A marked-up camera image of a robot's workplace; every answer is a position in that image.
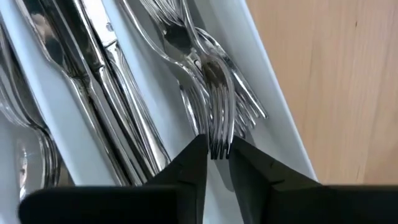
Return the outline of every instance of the cutlery tray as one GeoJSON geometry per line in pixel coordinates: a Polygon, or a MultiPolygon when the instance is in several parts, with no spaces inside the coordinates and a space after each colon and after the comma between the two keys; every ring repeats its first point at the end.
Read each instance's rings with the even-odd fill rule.
{"type": "MultiPolygon", "coordinates": [[[[171,158],[194,138],[177,82],[146,49],[115,0],[103,0],[127,62],[171,158]]],[[[131,7],[140,7],[130,0],[131,7]]],[[[248,140],[297,172],[316,180],[293,118],[244,0],[189,0],[195,23],[206,29],[236,62],[269,112],[248,140]]],[[[155,29],[143,10],[135,10],[151,36],[155,29]]],[[[45,122],[77,185],[114,185],[65,78],[45,59],[15,1],[3,0],[0,13],[45,122]]],[[[226,189],[214,161],[208,161],[205,223],[242,223],[238,201],[226,189]]]]}

